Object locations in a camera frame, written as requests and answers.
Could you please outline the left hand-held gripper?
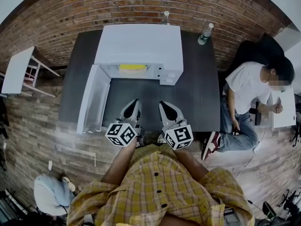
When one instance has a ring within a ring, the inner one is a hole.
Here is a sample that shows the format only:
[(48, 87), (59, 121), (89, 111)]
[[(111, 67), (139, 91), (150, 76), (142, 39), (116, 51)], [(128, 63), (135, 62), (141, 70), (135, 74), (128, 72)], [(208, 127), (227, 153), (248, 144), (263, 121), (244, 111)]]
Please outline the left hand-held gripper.
[(139, 99), (130, 101), (120, 112), (119, 119), (111, 123), (105, 133), (105, 137), (115, 146), (128, 147), (137, 139), (136, 147), (144, 146), (144, 131), (139, 125), (142, 104)]

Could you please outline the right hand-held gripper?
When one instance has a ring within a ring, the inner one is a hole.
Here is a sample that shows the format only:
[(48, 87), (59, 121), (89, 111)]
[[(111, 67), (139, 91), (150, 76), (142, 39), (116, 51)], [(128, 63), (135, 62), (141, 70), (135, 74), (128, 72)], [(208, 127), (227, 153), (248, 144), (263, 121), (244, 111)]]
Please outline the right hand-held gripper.
[(182, 111), (174, 104), (165, 101), (160, 101), (158, 107), (164, 127), (176, 122), (163, 130), (165, 141), (174, 151), (188, 147), (194, 137), (191, 126), (184, 120)]

